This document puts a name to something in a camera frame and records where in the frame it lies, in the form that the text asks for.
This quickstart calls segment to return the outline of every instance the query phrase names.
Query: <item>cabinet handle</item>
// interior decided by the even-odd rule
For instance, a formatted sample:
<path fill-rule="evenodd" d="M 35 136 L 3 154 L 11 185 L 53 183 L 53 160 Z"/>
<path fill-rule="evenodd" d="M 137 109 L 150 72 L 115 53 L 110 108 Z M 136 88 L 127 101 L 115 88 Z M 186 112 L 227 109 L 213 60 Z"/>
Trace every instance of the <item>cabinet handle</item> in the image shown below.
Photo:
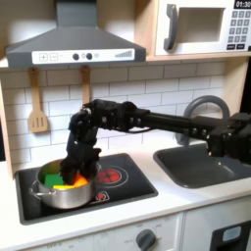
<path fill-rule="evenodd" d="M 164 49 L 172 50 L 176 43 L 177 9 L 175 4 L 168 4 L 167 15 L 170 18 L 169 38 L 164 41 Z"/>

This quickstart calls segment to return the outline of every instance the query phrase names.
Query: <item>range hood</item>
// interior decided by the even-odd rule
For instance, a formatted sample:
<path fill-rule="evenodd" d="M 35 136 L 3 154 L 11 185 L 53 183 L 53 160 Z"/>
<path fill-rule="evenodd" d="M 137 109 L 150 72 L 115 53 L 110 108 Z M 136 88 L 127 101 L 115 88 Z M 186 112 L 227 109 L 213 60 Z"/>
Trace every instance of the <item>range hood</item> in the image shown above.
<path fill-rule="evenodd" d="M 10 68 L 144 62 L 145 48 L 97 27 L 96 0 L 57 0 L 57 28 L 11 45 Z"/>

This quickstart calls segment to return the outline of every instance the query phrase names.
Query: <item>white countertop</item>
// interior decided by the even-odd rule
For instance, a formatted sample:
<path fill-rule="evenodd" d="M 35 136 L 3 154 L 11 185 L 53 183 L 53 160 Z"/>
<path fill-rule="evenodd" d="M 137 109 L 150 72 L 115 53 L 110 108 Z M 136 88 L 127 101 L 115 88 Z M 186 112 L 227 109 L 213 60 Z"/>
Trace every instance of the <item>white countertop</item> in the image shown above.
<path fill-rule="evenodd" d="M 20 224 L 15 181 L 9 179 L 6 164 L 1 163 L 0 250 L 26 249 L 251 194 L 251 178 L 200 189 L 182 188 L 155 163 L 153 153 L 156 150 L 130 148 L 120 149 L 120 152 L 129 154 L 145 173 L 158 190 L 157 197 L 31 226 Z"/>

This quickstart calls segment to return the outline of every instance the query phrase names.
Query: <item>microwave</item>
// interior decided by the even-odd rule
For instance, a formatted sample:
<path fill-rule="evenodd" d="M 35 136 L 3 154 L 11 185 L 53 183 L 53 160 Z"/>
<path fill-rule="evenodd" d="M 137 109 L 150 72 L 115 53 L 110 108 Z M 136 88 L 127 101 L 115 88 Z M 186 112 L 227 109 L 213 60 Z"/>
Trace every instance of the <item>microwave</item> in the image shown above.
<path fill-rule="evenodd" d="M 251 0 L 159 0 L 156 56 L 251 50 Z"/>

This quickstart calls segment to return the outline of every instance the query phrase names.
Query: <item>wooden spatula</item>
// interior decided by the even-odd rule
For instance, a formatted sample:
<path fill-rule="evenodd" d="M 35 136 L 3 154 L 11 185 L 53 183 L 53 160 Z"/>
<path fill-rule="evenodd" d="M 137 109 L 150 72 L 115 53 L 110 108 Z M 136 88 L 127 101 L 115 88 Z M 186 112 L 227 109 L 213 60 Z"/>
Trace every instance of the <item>wooden spatula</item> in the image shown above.
<path fill-rule="evenodd" d="M 41 111 L 39 87 L 38 87 L 38 69 L 30 69 L 28 71 L 30 84 L 31 84 L 31 95 L 33 103 L 33 111 L 28 118 L 28 126 L 32 132 L 45 131 L 48 128 L 47 118 Z"/>
<path fill-rule="evenodd" d="M 82 67 L 82 103 L 90 102 L 90 68 Z"/>

